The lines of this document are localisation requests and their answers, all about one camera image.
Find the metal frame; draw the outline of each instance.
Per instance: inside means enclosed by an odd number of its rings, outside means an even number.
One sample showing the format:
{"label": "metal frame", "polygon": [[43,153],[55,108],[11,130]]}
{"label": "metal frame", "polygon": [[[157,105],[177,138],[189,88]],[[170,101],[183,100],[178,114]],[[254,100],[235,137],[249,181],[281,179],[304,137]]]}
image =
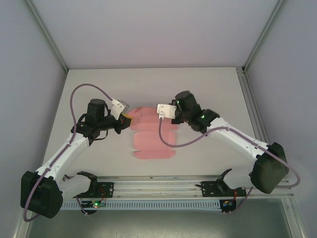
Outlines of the metal frame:
{"label": "metal frame", "polygon": [[24,222],[23,220],[23,209],[20,209],[20,212],[17,216],[17,222],[14,227],[12,238],[25,238],[30,227],[29,222]]}
{"label": "metal frame", "polygon": [[278,19],[280,13],[282,12],[287,0],[278,0],[277,3],[274,6],[273,11],[271,12],[267,22],[265,23],[265,26],[260,33],[257,42],[253,46],[251,53],[249,54],[243,69],[244,71],[248,71],[253,64],[255,58],[257,57],[258,53],[260,52],[264,42],[266,41],[269,33],[271,32],[271,29],[273,28],[276,20]]}
{"label": "metal frame", "polygon": [[[252,87],[250,85],[248,72],[245,69],[243,70],[242,67],[237,67],[236,70],[240,80],[241,89],[247,104],[247,109],[249,112],[249,116],[251,119],[252,127],[256,135],[256,138],[269,143],[267,133],[265,131],[265,127],[263,124],[263,120],[261,118],[261,113],[257,106],[257,102],[254,98]],[[283,204],[283,209],[285,212],[286,220],[288,222],[292,237],[307,238],[308,236],[304,227],[302,217],[298,210],[295,197],[293,195],[287,196],[287,197],[281,198],[281,201]]]}
{"label": "metal frame", "polygon": [[[158,201],[187,201],[201,203],[205,201],[219,201],[220,199],[232,199],[232,197],[203,197],[202,189],[197,187],[201,181],[216,181],[218,176],[155,176],[155,177],[98,177],[100,182],[114,182],[113,197],[107,198],[110,202],[123,202],[130,204],[137,201],[139,204],[155,204]],[[288,184],[284,179],[281,185]],[[290,198],[293,193],[290,189],[277,188],[271,194],[264,194],[255,189],[250,195],[250,199],[260,198]],[[99,198],[89,198],[89,200],[99,200]],[[66,204],[73,204],[76,199],[72,199]],[[125,210],[126,207],[117,207],[117,210]],[[61,210],[70,210],[69,207],[62,207]]]}
{"label": "metal frame", "polygon": [[[76,200],[67,201],[63,204],[61,210],[79,210],[80,207]],[[157,211],[169,211],[169,210],[191,210],[191,211],[216,211],[220,212],[220,201],[219,200],[120,200],[113,201],[108,200],[102,201],[101,206],[98,208],[85,208],[86,211],[89,210],[157,210]]]}
{"label": "metal frame", "polygon": [[35,4],[32,0],[23,0],[26,8],[28,9],[31,17],[33,18],[35,24],[37,25],[39,31],[41,32],[42,36],[44,37],[49,49],[53,53],[54,57],[56,58],[58,64],[60,67],[64,70],[64,72],[68,73],[68,67],[65,63],[65,60],[63,59],[63,56],[61,55],[60,51],[58,50],[50,32],[48,31],[43,19],[41,18],[41,15],[36,8]]}

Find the red wire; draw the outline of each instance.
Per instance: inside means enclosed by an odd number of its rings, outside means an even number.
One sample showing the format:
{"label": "red wire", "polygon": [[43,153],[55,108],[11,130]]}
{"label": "red wire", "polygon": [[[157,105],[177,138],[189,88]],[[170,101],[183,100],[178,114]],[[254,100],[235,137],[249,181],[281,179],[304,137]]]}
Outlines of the red wire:
{"label": "red wire", "polygon": [[99,190],[100,190],[101,192],[103,192],[103,197],[102,197],[102,199],[99,201],[99,202],[102,202],[103,199],[105,198],[106,192],[105,192],[102,188],[99,188]]}
{"label": "red wire", "polygon": [[234,201],[236,200],[237,195],[238,195],[237,191],[236,191],[236,190],[234,190],[234,198],[233,198],[232,202],[234,202]]}

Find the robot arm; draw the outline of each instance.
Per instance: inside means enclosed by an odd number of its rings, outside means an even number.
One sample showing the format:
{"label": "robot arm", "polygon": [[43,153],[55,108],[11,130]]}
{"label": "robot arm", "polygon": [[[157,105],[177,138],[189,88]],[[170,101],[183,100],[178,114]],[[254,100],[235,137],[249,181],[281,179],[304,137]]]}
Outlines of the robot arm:
{"label": "robot arm", "polygon": [[27,171],[21,179],[21,207],[26,206],[31,190],[41,176],[44,176],[36,187],[31,198],[28,210],[48,218],[54,217],[60,210],[62,203],[70,198],[89,192],[94,194],[97,190],[97,176],[79,172],[70,180],[62,181],[64,175],[78,158],[99,136],[101,131],[114,129],[118,134],[130,126],[131,119],[123,113],[128,105],[118,100],[112,100],[113,107],[108,109],[104,100],[92,99],[88,104],[87,113],[83,114],[76,127],[63,146],[34,173]]}
{"label": "robot arm", "polygon": [[287,167],[258,149],[261,146],[286,162],[282,146],[258,141],[231,126],[212,110],[202,110],[189,91],[177,94],[171,104],[158,104],[158,115],[159,118],[172,119],[173,124],[187,122],[194,131],[201,133],[215,130],[208,136],[227,143],[246,158],[249,167],[229,168],[218,178],[218,188],[224,193],[245,186],[255,186],[264,193],[271,193],[289,172]]}

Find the metal bracket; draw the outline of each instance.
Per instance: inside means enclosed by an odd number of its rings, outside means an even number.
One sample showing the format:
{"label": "metal bracket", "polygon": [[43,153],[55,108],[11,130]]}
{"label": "metal bracket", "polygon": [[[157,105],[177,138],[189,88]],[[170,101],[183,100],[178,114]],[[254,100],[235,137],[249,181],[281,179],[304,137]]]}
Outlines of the metal bracket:
{"label": "metal bracket", "polygon": [[246,190],[241,187],[222,193],[218,189],[217,184],[217,181],[202,181],[201,184],[197,184],[196,186],[202,189],[203,197],[233,197],[234,191],[237,192],[237,197],[245,197],[247,195]]}
{"label": "metal bracket", "polygon": [[112,198],[113,197],[113,182],[98,182],[97,191],[94,194],[83,192],[77,197],[79,198]]}

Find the white tabletop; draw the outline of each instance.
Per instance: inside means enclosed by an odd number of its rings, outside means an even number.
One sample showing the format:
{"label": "white tabletop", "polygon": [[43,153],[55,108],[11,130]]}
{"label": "white tabletop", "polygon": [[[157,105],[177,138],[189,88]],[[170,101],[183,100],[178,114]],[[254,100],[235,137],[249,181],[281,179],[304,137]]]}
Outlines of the white tabletop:
{"label": "white tabletop", "polygon": [[[203,109],[211,109],[241,131],[254,136],[246,103],[235,68],[135,68],[70,70],[57,110],[46,162],[62,146],[72,128],[69,97],[79,84],[92,83],[111,97],[124,100],[130,109],[158,103],[170,103],[174,96],[191,91]],[[74,96],[78,119],[86,113],[93,98],[110,101],[92,87],[82,87]],[[185,176],[218,175],[228,168],[246,166],[246,160],[226,144],[211,138],[176,149],[170,159],[140,160],[133,156],[133,133],[130,129],[117,135],[109,131],[107,139],[94,142],[72,165],[67,174],[87,171],[97,176]],[[200,136],[188,125],[175,131],[176,143]]]}

